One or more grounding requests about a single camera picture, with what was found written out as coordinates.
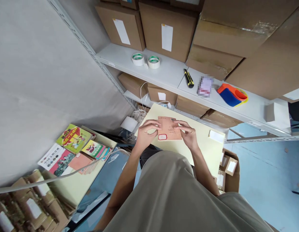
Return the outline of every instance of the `gray wall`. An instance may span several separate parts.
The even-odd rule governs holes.
[[[46,0],[0,0],[0,185],[33,170],[70,122],[113,131],[131,112]]]

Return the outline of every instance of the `hand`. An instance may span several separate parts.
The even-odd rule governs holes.
[[[197,142],[197,136],[196,136],[196,130],[194,128],[191,128],[187,122],[185,121],[174,121],[175,123],[179,123],[181,126],[174,127],[176,130],[180,130],[182,134],[182,138],[184,140],[184,143],[190,150],[199,149],[198,142]]]
[[[158,135],[158,130],[160,128],[161,123],[157,120],[146,120],[142,126],[139,127],[138,130],[138,138],[136,145],[134,146],[136,149],[139,149],[142,152],[147,148],[153,139]],[[148,131],[150,129],[156,129],[154,133],[149,134]]]

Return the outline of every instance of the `packing tape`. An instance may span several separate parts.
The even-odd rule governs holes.
[[[132,62],[136,66],[142,66],[144,64],[144,56],[142,53],[135,53],[131,56]]]
[[[157,69],[160,67],[160,60],[158,56],[150,56],[148,58],[148,64],[151,69]]]

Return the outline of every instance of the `yellow box cutter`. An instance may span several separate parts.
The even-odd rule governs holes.
[[[187,69],[184,69],[184,74],[185,74],[185,77],[186,77],[186,81],[187,81],[187,85],[188,85],[188,88],[193,88],[194,87],[194,81],[192,80],[189,72],[187,71]]]

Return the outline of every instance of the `light yellow desk surface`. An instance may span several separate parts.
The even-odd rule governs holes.
[[[143,123],[148,119],[158,119],[158,116],[172,117],[177,120],[182,120],[188,122],[188,124],[196,129],[198,145],[201,149],[203,157],[207,163],[207,166],[212,174],[212,176],[217,177],[219,170],[219,163],[221,160],[221,153],[223,150],[223,143],[220,143],[216,140],[213,140],[208,137],[210,130],[215,131],[219,134],[225,136],[224,133],[210,128],[202,123],[199,123],[193,119],[190,119],[184,115],[176,113],[172,110],[169,110],[165,107],[162,107],[158,104],[153,104],[146,117],[144,118]],[[149,134],[153,133],[154,129],[149,130]],[[153,140],[152,144],[156,147],[159,147],[162,150],[173,151],[185,156],[191,165],[194,165],[192,155],[186,144],[183,140],[176,141],[159,141],[158,136]]]

